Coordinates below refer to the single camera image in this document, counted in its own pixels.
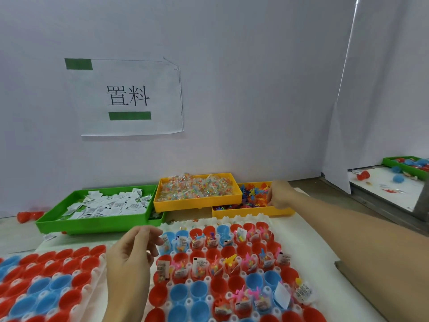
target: forearm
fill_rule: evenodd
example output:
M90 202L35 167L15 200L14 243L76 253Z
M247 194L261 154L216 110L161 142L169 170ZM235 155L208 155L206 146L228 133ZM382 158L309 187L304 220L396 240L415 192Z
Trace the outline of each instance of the forearm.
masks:
M358 278L373 285L410 321L420 321L428 312L428 238L298 192L287 202Z

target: white wall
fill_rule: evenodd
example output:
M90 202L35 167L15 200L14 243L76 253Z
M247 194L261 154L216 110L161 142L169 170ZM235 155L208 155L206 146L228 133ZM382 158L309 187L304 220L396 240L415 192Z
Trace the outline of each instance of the white wall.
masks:
M354 0L2 0L0 216L74 189L318 176ZM181 67L185 132L85 137L64 58Z
M348 169L429 157L429 0L360 0L338 100Z

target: hand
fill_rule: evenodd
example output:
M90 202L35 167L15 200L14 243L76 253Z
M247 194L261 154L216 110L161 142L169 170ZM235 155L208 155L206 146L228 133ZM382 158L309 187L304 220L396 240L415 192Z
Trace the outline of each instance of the hand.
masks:
M150 268L164 242L153 226L130 229L107 252L108 302L103 322L140 322L143 318Z
M289 200L296 194L296 191L286 181L273 181L267 194L268 205L273 205L276 209L286 209L289 207Z

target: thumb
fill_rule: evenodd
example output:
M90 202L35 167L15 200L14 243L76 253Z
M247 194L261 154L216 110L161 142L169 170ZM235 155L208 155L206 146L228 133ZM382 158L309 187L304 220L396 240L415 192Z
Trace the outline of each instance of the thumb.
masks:
M139 230L136 237L134 238L134 246L132 247L130 259L137 261L143 260L147 262L146 249L147 244L149 243L149 236L150 233L147 229L144 228Z

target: green tape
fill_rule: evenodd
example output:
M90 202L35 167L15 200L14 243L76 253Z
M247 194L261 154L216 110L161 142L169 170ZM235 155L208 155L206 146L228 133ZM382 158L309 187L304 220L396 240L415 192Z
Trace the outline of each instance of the green tape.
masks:
M111 121L151 120L150 112L109 112Z
M92 70L91 59L64 59L67 70Z

